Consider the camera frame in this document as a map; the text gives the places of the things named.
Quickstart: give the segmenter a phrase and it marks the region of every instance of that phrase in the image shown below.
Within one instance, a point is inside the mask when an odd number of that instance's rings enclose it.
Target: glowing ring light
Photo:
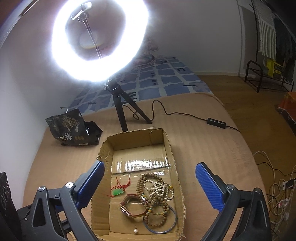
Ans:
[[[148,11],[142,0],[115,0],[126,16],[126,25],[114,52],[101,59],[84,60],[69,44],[65,27],[72,12],[85,0],[69,0],[59,11],[52,34],[52,55],[72,77],[93,82],[104,81],[126,66],[138,52],[145,34]]]

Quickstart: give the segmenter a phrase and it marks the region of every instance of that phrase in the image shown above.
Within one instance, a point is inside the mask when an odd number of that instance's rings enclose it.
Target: white striped cloth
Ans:
[[[262,55],[275,60],[276,58],[276,30],[272,11],[261,1],[252,0],[258,20],[260,47]]]

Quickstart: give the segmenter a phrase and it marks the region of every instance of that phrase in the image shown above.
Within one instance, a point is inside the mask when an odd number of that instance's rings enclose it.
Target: wristwatch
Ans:
[[[126,208],[126,204],[130,200],[137,200],[137,201],[139,201],[139,203],[145,202],[145,204],[147,204],[147,202],[143,196],[139,197],[136,194],[127,194],[127,196],[124,198],[124,200],[120,203],[121,204],[120,210],[129,218],[138,218],[138,217],[145,216],[147,210],[144,210],[144,212],[140,213],[140,214],[131,214],[131,212]]]

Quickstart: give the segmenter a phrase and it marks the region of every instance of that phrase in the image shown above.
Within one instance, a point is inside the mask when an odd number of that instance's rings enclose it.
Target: beige blanket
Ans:
[[[159,98],[167,112],[184,112],[200,118],[208,117],[225,121],[236,127],[221,102],[216,97],[189,93]],[[152,117],[152,99],[138,103],[140,108]],[[161,127],[170,140],[176,167],[181,181],[186,205],[184,235],[186,240],[197,241],[208,230],[218,212],[214,210],[195,177],[195,166],[205,162],[214,174],[225,183],[232,183],[238,189],[264,190],[263,182],[250,149],[242,135],[233,129],[221,129],[202,120],[183,115],[166,115],[159,103],[155,103],[155,119],[152,125],[135,120],[124,107],[129,130]],[[49,129],[45,131],[42,143],[32,164],[26,183],[24,205],[32,203],[37,188],[60,188],[69,181],[75,181],[86,172],[99,153],[107,136],[121,132],[115,108],[84,116],[85,121],[95,121],[103,130],[97,146],[65,147],[55,140]],[[83,210],[90,223],[90,206]],[[229,240],[235,230],[240,212],[226,235]]]

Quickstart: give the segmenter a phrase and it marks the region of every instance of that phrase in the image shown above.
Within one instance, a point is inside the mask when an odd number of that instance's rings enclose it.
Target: black snack bag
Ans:
[[[78,109],[45,120],[53,137],[62,145],[98,145],[103,132],[93,121],[85,122]]]

